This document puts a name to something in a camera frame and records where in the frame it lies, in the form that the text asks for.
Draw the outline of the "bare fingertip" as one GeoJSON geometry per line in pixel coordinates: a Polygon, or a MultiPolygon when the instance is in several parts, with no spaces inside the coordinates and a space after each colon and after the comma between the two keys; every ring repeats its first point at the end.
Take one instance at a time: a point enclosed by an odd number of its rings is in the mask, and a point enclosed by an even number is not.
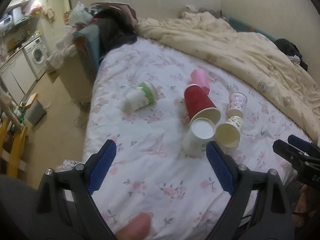
{"type": "Polygon", "coordinates": [[[131,222],[116,233],[119,240],[140,240],[148,236],[151,230],[151,216],[140,213],[131,222]]]}

